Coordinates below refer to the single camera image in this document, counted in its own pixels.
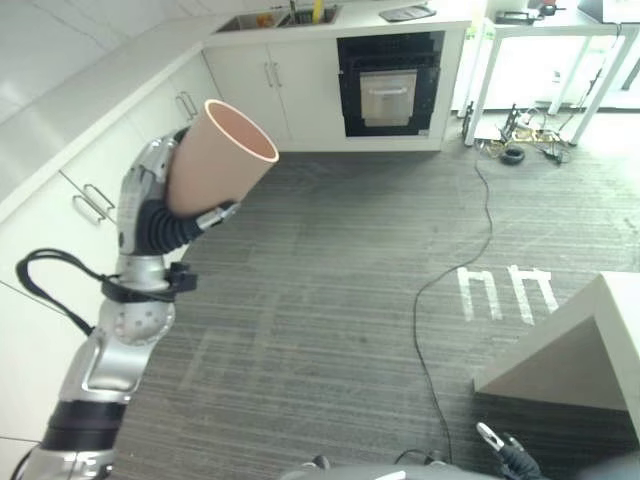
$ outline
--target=sink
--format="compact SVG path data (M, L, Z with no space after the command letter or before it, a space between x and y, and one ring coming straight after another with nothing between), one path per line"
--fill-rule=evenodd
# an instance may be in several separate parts
M312 23L311 18L313 15L313 9L298 10L296 12L295 22L292 15L288 13L279 23L278 28L293 28L293 27L311 27L315 25L326 25L333 23L338 16L338 10L340 7L330 7L324 9L324 17L320 20L320 23Z
M263 12L237 15L216 32L240 32L259 28L273 28L288 16L287 12Z

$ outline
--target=oven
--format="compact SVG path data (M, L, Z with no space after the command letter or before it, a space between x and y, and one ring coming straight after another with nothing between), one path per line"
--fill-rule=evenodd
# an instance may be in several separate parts
M444 32L338 39L347 137L420 135L429 129Z

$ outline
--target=white countertop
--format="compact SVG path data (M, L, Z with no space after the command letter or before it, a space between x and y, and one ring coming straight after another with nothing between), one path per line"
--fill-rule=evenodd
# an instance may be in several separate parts
M446 0L431 2L438 13L429 18L390 24L378 16L415 3L353 2L342 5L330 25L213 34L232 18L218 15L145 32L0 124L0 221L203 47L447 30L471 23L469 11Z
M222 32L212 35L206 46L242 45L256 42L288 42L315 38L341 38L366 35L390 35L394 33L429 32L467 28L471 25L471 9L455 1L432 0L429 6L437 13L432 17L389 23L379 13L393 8L407 7L420 3L416 0L378 0L352 2L339 6L335 21L326 25L305 27L270 28Z

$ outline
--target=white cabinet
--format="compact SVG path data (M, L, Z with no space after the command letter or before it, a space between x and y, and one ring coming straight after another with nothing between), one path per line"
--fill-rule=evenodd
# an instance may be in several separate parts
M22 457L35 446L35 442L0 438L0 478L8 480Z
M195 118L202 111L206 100L220 98L202 53L171 75L169 81L176 91L178 106L182 110L186 108L191 118Z
M61 172L115 222L122 179L145 144L133 123L121 118Z
M187 126L186 112L178 109L176 91L168 81L162 83L127 113L127 117L146 141L162 137Z
M289 138L278 72L265 45L212 48L205 57L225 102L249 116L276 143Z
M0 301L0 437L40 441L85 337L67 317L5 285L0 285Z
M101 217L62 175L55 175L0 226L0 280L24 291L15 264L37 248L69 251L100 273L112 273L118 254L115 225ZM33 262L34 281L95 324L100 285L59 261Z
M145 141L191 123L208 98L219 98L202 54L196 55L127 114Z
M291 138L344 139L336 41L270 43L269 55Z

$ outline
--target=pink cup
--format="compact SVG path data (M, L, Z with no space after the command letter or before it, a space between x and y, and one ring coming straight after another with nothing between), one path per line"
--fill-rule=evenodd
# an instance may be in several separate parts
M188 217L239 202L279 158L271 139L246 115L207 100L176 148L167 205L174 215Z

